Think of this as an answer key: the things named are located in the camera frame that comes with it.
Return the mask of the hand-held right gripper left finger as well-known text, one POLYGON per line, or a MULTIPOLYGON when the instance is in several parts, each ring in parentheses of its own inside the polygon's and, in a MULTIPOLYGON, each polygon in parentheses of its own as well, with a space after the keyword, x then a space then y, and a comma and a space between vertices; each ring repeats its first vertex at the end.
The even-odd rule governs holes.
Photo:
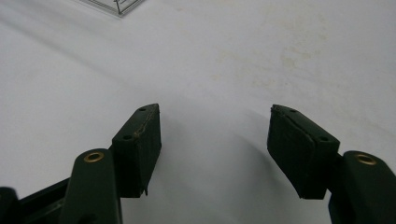
POLYGON ((144 105, 110 148, 88 150, 75 159, 59 224, 122 224, 120 200, 148 192, 161 148, 160 107, 144 105))

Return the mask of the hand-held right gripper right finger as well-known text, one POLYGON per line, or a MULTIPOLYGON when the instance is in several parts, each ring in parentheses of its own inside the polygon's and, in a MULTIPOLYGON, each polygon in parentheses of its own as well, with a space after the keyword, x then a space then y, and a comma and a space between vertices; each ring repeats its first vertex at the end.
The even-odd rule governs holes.
POLYGON ((332 224, 396 224, 396 175, 378 157, 338 153, 340 142, 296 109, 273 105, 267 149, 306 200, 330 192, 332 224))

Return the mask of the clear acrylic box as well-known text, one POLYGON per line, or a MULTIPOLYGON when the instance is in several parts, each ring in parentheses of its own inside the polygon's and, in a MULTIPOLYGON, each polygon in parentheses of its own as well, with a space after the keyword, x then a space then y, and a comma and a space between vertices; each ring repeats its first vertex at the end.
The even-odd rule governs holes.
POLYGON ((139 6, 145 0, 80 0, 86 4, 93 7, 100 8, 101 10, 116 15, 118 17, 123 17, 130 10, 139 6))

